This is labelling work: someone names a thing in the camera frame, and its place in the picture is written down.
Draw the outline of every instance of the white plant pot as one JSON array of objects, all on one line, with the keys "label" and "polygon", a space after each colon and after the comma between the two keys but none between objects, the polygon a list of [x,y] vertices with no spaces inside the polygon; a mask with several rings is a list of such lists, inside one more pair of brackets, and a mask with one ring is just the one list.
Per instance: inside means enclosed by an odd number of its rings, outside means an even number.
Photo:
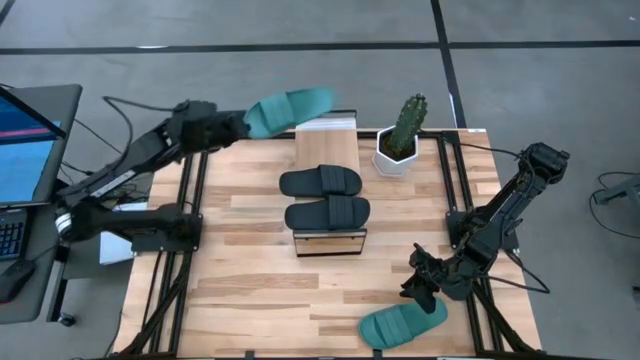
[{"label": "white plant pot", "polygon": [[404,160],[395,161],[380,151],[380,137],[386,132],[393,130],[393,128],[395,128],[395,126],[378,131],[376,137],[376,153],[373,155],[373,165],[382,176],[402,177],[409,170],[411,164],[418,158],[418,135],[413,139],[416,152]]}]

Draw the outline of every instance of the keyboard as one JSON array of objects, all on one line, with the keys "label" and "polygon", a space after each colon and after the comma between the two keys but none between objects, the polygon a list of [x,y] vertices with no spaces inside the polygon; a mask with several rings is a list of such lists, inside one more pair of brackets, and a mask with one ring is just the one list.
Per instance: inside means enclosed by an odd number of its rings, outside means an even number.
[{"label": "keyboard", "polygon": [[0,210],[0,261],[24,255],[26,226],[26,209]]}]

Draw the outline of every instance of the teal slide sandal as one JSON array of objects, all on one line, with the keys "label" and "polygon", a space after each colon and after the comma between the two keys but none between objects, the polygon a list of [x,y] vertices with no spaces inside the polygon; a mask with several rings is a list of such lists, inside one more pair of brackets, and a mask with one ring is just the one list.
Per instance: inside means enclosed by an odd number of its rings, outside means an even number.
[{"label": "teal slide sandal", "polygon": [[391,349],[424,334],[447,320],[447,307],[436,298],[436,310],[427,314],[416,302],[371,313],[358,324],[362,340],[373,349]]},{"label": "teal slide sandal", "polygon": [[244,123],[251,126],[249,138],[267,139],[316,118],[332,107],[331,89],[290,91],[269,96],[252,106],[244,117]]}]

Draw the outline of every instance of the wooden table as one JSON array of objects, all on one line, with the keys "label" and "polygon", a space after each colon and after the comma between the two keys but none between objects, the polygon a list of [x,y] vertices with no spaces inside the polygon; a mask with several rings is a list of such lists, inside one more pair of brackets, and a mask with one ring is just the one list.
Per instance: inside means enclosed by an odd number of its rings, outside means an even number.
[{"label": "wooden table", "polygon": [[[460,130],[459,135],[462,142],[489,146],[484,131]],[[412,244],[422,244],[436,257],[449,257],[452,249],[436,142],[420,141],[418,160],[402,179],[378,175],[371,162],[375,140],[358,140],[358,146],[361,196],[371,202],[369,234],[359,256],[296,257],[283,221],[294,199],[278,189],[280,175],[295,168],[295,141],[244,141],[210,155],[201,209],[205,233],[191,267],[178,357],[242,357],[246,350],[259,357],[371,356],[356,324],[375,310],[411,301],[398,293],[413,272],[408,265]],[[468,147],[463,154],[474,204],[483,205],[500,189],[492,154]],[[458,204],[464,204],[451,149],[448,156]],[[178,165],[156,174],[152,206],[175,201],[180,174]],[[134,261],[116,351],[140,330],[155,259],[156,254],[144,254]],[[522,272],[504,254],[491,274],[523,282]],[[505,318],[525,342],[539,348],[527,292],[497,282],[492,286]],[[385,355],[474,354],[465,303],[438,295],[448,307],[448,320]],[[486,315],[478,308],[490,349]],[[168,344],[172,316],[170,310],[161,350]]]}]

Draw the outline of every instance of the white paper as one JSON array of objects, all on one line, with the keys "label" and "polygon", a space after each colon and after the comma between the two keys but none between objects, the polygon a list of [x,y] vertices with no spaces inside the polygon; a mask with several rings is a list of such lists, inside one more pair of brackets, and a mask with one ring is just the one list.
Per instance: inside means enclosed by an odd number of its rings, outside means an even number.
[{"label": "white paper", "polygon": [[[116,206],[114,211],[146,210],[147,203],[131,203]],[[118,235],[103,231],[100,233],[100,265],[110,265],[133,259],[131,242]]]},{"label": "white paper", "polygon": [[296,126],[296,131],[352,130],[356,128],[356,118],[317,118]]}]

